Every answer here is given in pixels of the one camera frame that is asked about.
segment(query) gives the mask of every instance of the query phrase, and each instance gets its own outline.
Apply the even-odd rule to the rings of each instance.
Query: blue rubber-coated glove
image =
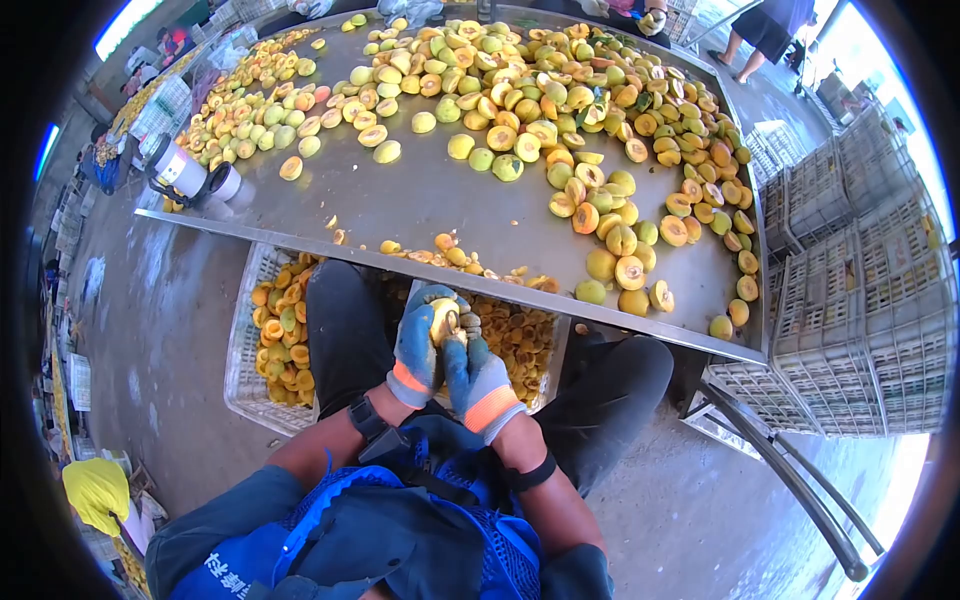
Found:
[[[426,406],[444,383],[443,365],[437,361],[437,349],[430,340],[433,307],[430,302],[450,298],[467,313],[470,305],[445,285],[425,285],[407,301],[396,332],[396,363],[387,373],[387,387],[396,399],[414,410]]]
[[[516,399],[507,368],[487,348],[479,325],[472,313],[460,316],[460,327],[467,330],[467,345],[455,337],[444,340],[444,372],[457,419],[490,445],[507,421],[524,412],[526,405]]]

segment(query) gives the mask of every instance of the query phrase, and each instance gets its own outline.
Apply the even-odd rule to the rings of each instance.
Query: sorting table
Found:
[[[348,79],[354,67],[370,65],[372,57],[364,56],[362,52],[368,43],[367,33],[373,29],[386,29],[386,25],[376,12],[360,12],[367,16],[368,24],[352,32],[342,32],[340,25],[353,13],[326,17],[296,28],[323,30],[284,48],[284,52],[292,49],[300,57],[314,58],[318,52],[310,48],[310,42],[317,37],[326,40],[326,46],[317,58],[316,72],[309,77],[295,77],[292,81],[296,87],[310,83],[333,86],[337,81]],[[476,11],[473,6],[448,6],[444,16],[476,18]],[[536,22],[536,27],[553,31],[581,22],[565,15],[519,6],[496,7],[494,20],[508,23],[518,33],[523,27],[517,26],[517,22],[524,27],[531,27],[531,22]],[[588,25],[592,27],[594,24],[588,22]],[[400,36],[415,34],[407,31]],[[659,56],[664,65],[675,66],[704,82],[707,89],[718,96],[720,109],[739,125],[724,85],[712,67],[645,40],[633,40],[638,51]],[[247,92],[255,92],[258,86],[259,82],[255,82]],[[694,245],[673,248],[662,241],[656,244],[657,265],[648,274],[645,287],[649,288],[658,279],[666,280],[676,299],[676,309],[672,313],[651,308],[648,316],[643,318],[621,312],[617,309],[618,292],[615,290],[608,292],[603,305],[578,301],[572,297],[572,291],[579,281],[588,278],[586,256],[603,243],[595,235],[575,233],[568,219],[549,212],[547,203],[557,190],[546,180],[543,158],[536,163],[526,163],[518,180],[504,183],[491,172],[475,172],[465,160],[447,155],[446,144],[453,134],[468,133],[476,138],[477,146],[485,147],[486,131],[471,132],[462,122],[455,122],[438,123],[434,131],[426,134],[413,133],[412,116],[424,110],[432,112],[441,97],[401,94],[396,98],[399,104],[396,114],[378,117],[377,122],[389,131],[388,139],[399,141],[403,147],[401,158],[391,164],[374,162],[372,149],[361,146],[356,140],[359,132],[344,122],[335,129],[321,130],[318,136],[323,146],[304,160],[302,174],[297,180],[284,180],[278,174],[283,161],[297,154],[295,142],[281,151],[257,152],[249,159],[237,160],[234,166],[243,177],[243,188],[237,197],[225,204],[207,203],[181,213],[164,213],[159,210],[160,198],[157,196],[152,202],[144,199],[140,203],[141,206],[151,204],[153,209],[140,208],[136,213],[404,273],[645,333],[714,354],[766,364],[769,340],[766,333],[769,294],[764,274],[766,245],[763,219],[758,218],[762,214],[760,198],[749,165],[741,168],[739,177],[754,191],[755,202],[746,212],[756,224],[756,233],[751,237],[761,265],[757,274],[760,297],[750,305],[750,320],[727,342],[709,337],[708,324],[712,317],[724,314],[730,300],[736,298],[735,283],[742,274],[736,266],[736,255],[724,247],[719,236],[705,226],[703,237]],[[307,112],[307,116],[320,115],[326,110],[325,102],[318,103]],[[637,164],[626,157],[623,143],[615,137],[604,132],[583,133],[583,136],[587,141],[583,150],[605,155],[600,164],[605,174],[626,170],[634,175],[636,193],[631,200],[639,209],[639,219],[658,224],[666,214],[663,202],[667,194],[680,189],[684,179],[682,169],[661,166],[649,148],[650,138],[642,138],[648,145],[649,157]],[[145,194],[155,193],[148,188]],[[337,216],[336,227],[347,233],[342,246],[333,244],[333,231],[324,228],[334,215]],[[395,240],[409,250],[435,250],[434,237],[454,230],[460,248],[467,254],[477,252],[479,262],[485,268],[504,276],[525,265],[528,268],[526,277],[539,274],[555,277],[560,282],[561,292],[548,294],[378,252],[384,240]],[[361,245],[366,245],[367,249],[360,250]]]

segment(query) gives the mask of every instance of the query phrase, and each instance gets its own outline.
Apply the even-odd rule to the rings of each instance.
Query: metal chair leg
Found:
[[[847,536],[847,532],[840,527],[823,500],[810,488],[809,484],[793,468],[793,465],[781,456],[777,449],[756,430],[735,407],[734,403],[728,401],[725,394],[709,385],[703,386],[701,391],[723,416],[736,427],[740,434],[756,448],[767,465],[783,481],[783,485],[797,498],[813,524],[817,526],[817,529],[827,540],[827,544],[833,550],[833,554],[836,555],[840,565],[843,566],[847,577],[855,582],[866,579],[870,568],[860,558],[860,554],[853,546],[850,537]]]
[[[840,510],[844,512],[850,518],[850,521],[853,523],[853,526],[856,527],[857,531],[863,536],[863,539],[870,544],[870,547],[873,548],[877,556],[880,556],[886,549],[880,543],[880,541],[874,536],[874,532],[870,530],[870,526],[867,525],[866,521],[863,520],[863,517],[860,516],[860,513],[856,508],[847,501],[847,498],[840,493],[839,490],[833,487],[833,484],[827,480],[826,476],[819,469],[817,469],[813,463],[806,460],[805,456],[800,453],[797,448],[795,448],[790,442],[785,440],[782,436],[774,436],[774,442],[783,446],[783,449],[787,451],[790,456],[792,456],[801,467],[805,468],[808,473],[810,473],[814,479],[817,480],[817,483],[820,484],[820,487],[823,488],[827,493],[833,498],[833,501],[837,503],[837,506],[840,507]]]

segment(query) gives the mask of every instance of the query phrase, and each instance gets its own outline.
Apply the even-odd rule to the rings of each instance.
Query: metal table edge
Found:
[[[716,338],[710,338],[702,333],[688,332],[686,329],[658,323],[650,319],[638,319],[635,315],[629,313],[620,313],[603,306],[581,302],[561,294],[548,294],[513,283],[488,279],[451,269],[443,269],[413,260],[388,256],[380,252],[363,251],[350,246],[340,246],[331,242],[311,240],[278,231],[250,228],[233,223],[223,223],[211,219],[188,217],[174,213],[146,210],[144,208],[138,208],[134,211],[134,214],[158,219],[159,221],[166,221],[175,225],[200,229],[210,233],[220,233],[252,242],[272,244],[298,252],[311,252],[321,256],[346,260],[347,262],[362,262],[365,265],[385,271],[403,273],[428,281],[437,281],[446,285],[462,287],[473,292],[495,296],[519,304],[535,306],[565,315],[577,315],[599,323],[638,331],[665,342],[680,344],[681,346],[695,348],[711,354],[727,356],[734,360],[743,360],[759,365],[767,364],[766,355],[759,350],[725,342]]]

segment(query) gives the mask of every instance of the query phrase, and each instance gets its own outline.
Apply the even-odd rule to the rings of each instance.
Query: black skirt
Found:
[[[767,60],[777,64],[786,52],[793,37],[760,7],[754,7],[736,19],[733,30],[751,46],[760,51]]]

